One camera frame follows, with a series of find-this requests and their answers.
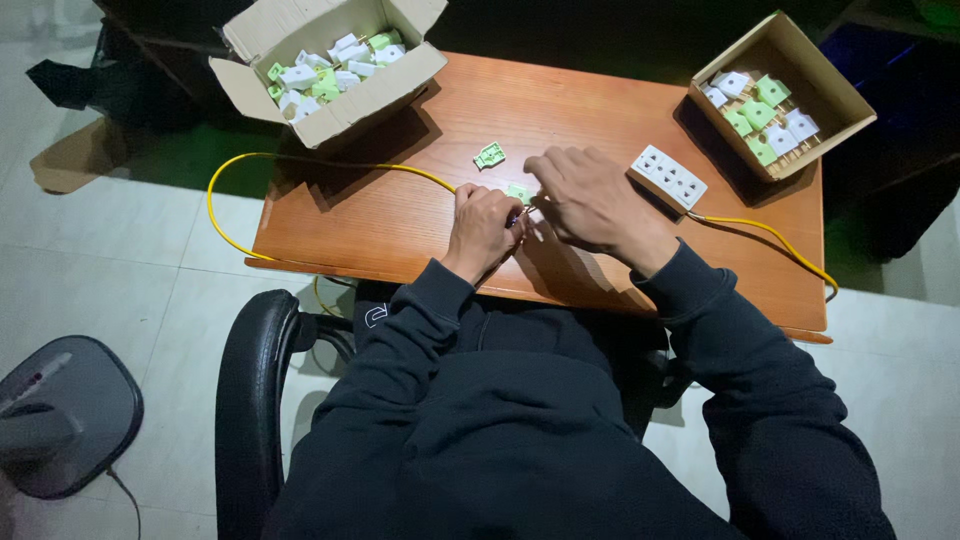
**black cable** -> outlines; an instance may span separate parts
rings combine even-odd
[[[133,493],[127,489],[127,486],[124,485],[123,480],[117,476],[112,465],[107,466],[107,476],[116,480],[117,485],[120,486],[120,489],[127,494],[127,497],[130,497],[130,502],[133,503],[133,509],[136,510],[136,540],[140,540],[140,505],[136,503],[136,498],[133,496]]]
[[[357,286],[354,285],[353,283],[341,282],[340,280],[336,278],[330,278],[329,276],[324,276],[324,279],[327,280],[328,282],[334,282],[334,283],[337,283],[338,285],[343,285],[344,287],[350,287],[351,289],[357,288]]]

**white power strip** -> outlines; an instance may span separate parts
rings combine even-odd
[[[702,180],[653,145],[640,154],[627,175],[679,214],[692,209],[707,191]]]

